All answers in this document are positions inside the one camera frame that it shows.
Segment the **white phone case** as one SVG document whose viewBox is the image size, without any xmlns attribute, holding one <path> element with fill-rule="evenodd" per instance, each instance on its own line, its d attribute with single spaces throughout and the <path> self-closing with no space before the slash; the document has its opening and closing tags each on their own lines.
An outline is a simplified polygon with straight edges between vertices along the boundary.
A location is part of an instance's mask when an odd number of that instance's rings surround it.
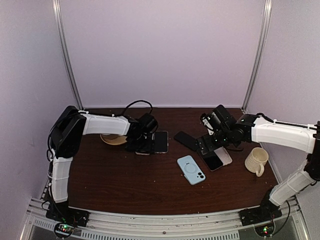
<svg viewBox="0 0 320 240">
<path fill-rule="evenodd" d="M 233 162 L 231 156 L 228 151 L 224 147 L 220 147 L 214 150 L 214 153 L 218 156 L 218 158 L 223 163 L 223 166 L 229 165 Z"/>
</svg>

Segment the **purple phone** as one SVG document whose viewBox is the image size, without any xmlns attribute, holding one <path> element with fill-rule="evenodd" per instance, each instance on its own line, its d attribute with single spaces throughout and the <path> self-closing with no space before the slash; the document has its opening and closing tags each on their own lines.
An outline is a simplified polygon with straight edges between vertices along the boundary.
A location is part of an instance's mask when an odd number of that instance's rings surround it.
<svg viewBox="0 0 320 240">
<path fill-rule="evenodd" d="M 214 152 L 202 155 L 201 158 L 207 165 L 208 169 L 212 172 L 218 170 L 224 165 L 220 158 Z"/>
</svg>

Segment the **black phone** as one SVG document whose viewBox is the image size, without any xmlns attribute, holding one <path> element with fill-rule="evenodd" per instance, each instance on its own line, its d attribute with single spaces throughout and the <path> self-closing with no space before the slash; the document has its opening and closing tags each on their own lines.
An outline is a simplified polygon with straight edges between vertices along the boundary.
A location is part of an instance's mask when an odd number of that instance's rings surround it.
<svg viewBox="0 0 320 240">
<path fill-rule="evenodd" d="M 192 151 L 196 151 L 199 148 L 197 140 L 184 131 L 179 131 L 173 138 Z"/>
</svg>

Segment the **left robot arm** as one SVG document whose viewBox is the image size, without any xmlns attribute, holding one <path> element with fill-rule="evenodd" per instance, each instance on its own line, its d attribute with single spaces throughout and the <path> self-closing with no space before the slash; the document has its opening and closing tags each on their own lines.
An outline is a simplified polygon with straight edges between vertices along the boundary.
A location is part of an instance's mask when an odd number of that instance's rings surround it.
<svg viewBox="0 0 320 240">
<path fill-rule="evenodd" d="M 50 161 L 48 177 L 52 213 L 61 222 L 72 218 L 68 204 L 68 181 L 73 158 L 85 135 L 116 135 L 126 138 L 126 150 L 151 154 L 153 135 L 158 128 L 155 117 L 147 112 L 139 118 L 121 114 L 97 115 L 68 106 L 50 130 L 47 156 Z"/>
</svg>

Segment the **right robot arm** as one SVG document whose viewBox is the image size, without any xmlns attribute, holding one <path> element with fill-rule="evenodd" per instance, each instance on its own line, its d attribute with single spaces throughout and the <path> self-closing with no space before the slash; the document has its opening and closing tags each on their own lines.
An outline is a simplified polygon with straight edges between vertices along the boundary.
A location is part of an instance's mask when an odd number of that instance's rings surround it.
<svg viewBox="0 0 320 240">
<path fill-rule="evenodd" d="M 268 220 L 292 196 L 320 180 L 320 125 L 296 124 L 271 119 L 263 113 L 244 114 L 235 119 L 223 105 L 203 113 L 200 121 L 208 133 L 200 137 L 202 155 L 242 142 L 269 143 L 307 153 L 305 162 L 286 180 L 266 192 L 256 210 L 259 220 Z"/>
</svg>

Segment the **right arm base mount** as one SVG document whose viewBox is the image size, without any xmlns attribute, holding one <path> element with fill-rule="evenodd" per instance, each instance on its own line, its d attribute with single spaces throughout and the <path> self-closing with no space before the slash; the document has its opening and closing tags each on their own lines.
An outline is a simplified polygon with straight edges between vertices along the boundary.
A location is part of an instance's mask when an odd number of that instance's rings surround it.
<svg viewBox="0 0 320 240">
<path fill-rule="evenodd" d="M 263 211 L 260 207 L 246 208 L 239 212 L 239 217 L 242 226 L 257 225 L 263 222 L 270 222 L 275 218 L 281 217 L 281 210 L 272 212 Z"/>
</svg>

